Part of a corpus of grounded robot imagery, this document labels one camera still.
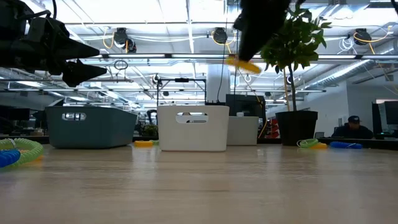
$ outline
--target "baseball cap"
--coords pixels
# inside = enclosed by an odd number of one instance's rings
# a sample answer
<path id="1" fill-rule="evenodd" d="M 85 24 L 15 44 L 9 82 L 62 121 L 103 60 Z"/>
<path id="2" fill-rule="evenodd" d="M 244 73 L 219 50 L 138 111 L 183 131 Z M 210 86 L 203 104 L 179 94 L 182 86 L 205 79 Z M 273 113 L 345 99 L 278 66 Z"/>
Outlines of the baseball cap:
<path id="1" fill-rule="evenodd" d="M 359 116 L 350 116 L 348 118 L 348 122 L 354 123 L 354 124 L 359 124 L 359 122 L 361 122 L 361 120 L 359 120 Z"/>

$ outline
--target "blue coiled cable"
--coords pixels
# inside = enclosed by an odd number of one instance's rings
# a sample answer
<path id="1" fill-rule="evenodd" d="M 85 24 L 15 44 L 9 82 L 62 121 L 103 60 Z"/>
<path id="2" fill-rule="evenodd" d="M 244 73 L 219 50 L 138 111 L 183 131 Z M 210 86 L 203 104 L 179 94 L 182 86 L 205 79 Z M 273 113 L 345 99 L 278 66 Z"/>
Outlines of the blue coiled cable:
<path id="1" fill-rule="evenodd" d="M 331 142 L 330 146 L 338 149 L 362 149 L 362 145 L 358 143 Z"/>
<path id="2" fill-rule="evenodd" d="M 20 157 L 21 153 L 17 149 L 0 151 L 0 168 L 17 162 Z"/>

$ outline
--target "white box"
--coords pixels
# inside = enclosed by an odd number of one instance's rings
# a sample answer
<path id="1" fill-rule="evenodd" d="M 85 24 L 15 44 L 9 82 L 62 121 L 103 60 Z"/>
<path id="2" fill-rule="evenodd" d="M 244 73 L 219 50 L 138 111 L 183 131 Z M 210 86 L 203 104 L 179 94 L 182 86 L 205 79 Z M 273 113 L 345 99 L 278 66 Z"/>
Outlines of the white box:
<path id="1" fill-rule="evenodd" d="M 178 115 L 205 113 L 206 115 Z M 227 106 L 160 106 L 157 109 L 162 151 L 223 152 L 228 135 Z"/>

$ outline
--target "computer monitor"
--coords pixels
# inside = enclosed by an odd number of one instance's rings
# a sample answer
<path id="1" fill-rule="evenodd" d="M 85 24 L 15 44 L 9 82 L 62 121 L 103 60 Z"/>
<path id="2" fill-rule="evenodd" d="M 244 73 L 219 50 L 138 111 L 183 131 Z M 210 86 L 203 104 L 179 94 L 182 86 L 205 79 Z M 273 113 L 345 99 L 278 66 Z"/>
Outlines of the computer monitor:
<path id="1" fill-rule="evenodd" d="M 236 113 L 243 112 L 245 116 L 266 117 L 266 101 L 263 96 L 227 94 L 226 106 L 229 106 L 230 116 L 236 116 Z"/>
<path id="2" fill-rule="evenodd" d="M 398 130 L 398 101 L 386 101 L 379 104 L 381 128 L 383 132 Z"/>

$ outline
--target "table surface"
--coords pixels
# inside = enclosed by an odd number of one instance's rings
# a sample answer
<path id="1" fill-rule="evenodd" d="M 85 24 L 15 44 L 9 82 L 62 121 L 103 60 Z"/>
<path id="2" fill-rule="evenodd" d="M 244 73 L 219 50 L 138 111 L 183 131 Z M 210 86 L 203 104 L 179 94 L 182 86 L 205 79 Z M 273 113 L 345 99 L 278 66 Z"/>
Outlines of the table surface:
<path id="1" fill-rule="evenodd" d="M 66 150 L 0 171 L 1 223 L 397 223 L 398 152 Z"/>

